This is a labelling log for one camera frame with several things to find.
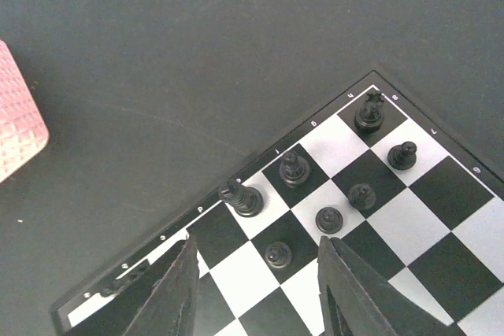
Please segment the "black rook chess piece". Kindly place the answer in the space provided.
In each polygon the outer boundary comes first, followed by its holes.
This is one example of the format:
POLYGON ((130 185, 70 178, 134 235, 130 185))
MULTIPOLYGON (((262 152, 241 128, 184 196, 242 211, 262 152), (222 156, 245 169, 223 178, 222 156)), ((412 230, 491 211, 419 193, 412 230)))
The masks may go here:
POLYGON ((362 133, 371 134, 378 131, 384 122, 384 95, 380 91, 370 91, 367 98, 354 114, 355 127, 362 133))

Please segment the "black pawn chess piece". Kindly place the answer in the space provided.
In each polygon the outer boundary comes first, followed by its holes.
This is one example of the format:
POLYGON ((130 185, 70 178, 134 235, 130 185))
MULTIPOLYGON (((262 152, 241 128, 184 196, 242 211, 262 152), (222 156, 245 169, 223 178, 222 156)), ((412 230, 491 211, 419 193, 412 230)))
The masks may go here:
POLYGON ((408 170, 417 162, 417 145, 414 142, 406 141, 393 146, 387 154, 387 160, 392 168, 401 171, 408 170))
POLYGON ((368 183, 353 185, 347 198, 350 205, 359 211, 371 209, 376 203, 375 190, 368 183))
POLYGON ((292 251, 289 245, 282 241, 270 244, 265 251, 266 264, 276 270, 284 269, 291 264, 292 251))
POLYGON ((317 228, 325 234, 336 234, 343 228, 343 215, 334 207, 320 209, 315 217, 317 228))

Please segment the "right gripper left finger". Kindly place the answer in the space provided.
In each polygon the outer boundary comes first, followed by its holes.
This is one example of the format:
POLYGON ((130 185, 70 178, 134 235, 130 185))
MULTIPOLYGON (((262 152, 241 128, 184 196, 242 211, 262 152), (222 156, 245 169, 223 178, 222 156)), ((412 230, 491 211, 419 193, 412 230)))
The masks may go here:
POLYGON ((125 335, 192 335, 199 268, 196 237, 182 242, 176 259, 128 324, 125 335))

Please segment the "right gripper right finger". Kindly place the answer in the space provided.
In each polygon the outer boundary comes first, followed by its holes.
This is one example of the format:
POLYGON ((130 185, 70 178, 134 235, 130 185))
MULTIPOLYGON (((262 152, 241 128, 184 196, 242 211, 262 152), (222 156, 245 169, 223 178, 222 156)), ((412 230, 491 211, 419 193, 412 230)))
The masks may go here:
POLYGON ((326 335, 444 335, 445 325, 397 291, 339 238, 321 238, 318 283, 326 335))

